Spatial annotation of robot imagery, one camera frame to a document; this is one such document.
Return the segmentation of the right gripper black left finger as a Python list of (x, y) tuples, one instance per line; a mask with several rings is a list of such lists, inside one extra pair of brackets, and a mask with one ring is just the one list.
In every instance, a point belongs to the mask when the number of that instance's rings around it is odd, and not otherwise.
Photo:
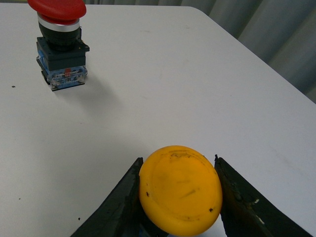
[(139, 171), (137, 158), (96, 211), (73, 237), (137, 237), (140, 230)]

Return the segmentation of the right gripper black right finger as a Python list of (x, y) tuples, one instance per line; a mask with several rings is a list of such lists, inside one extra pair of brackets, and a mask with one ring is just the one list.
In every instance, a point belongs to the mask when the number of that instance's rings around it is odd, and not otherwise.
[(310, 237), (278, 210), (222, 157), (215, 156), (223, 204), (221, 220), (228, 237)]

